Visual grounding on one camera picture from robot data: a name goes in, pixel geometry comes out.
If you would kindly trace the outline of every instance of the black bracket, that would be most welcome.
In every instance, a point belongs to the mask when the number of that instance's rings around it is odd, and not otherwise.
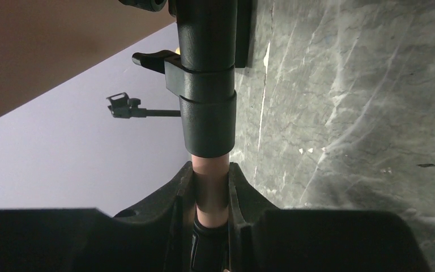
[[[129,98],[127,93],[118,93],[116,95],[107,97],[111,102],[108,109],[111,111],[115,118],[131,117],[145,118],[148,116],[161,116],[161,117],[180,117],[181,112],[179,110],[157,110],[157,109],[145,109],[140,108],[141,100],[138,98]]]

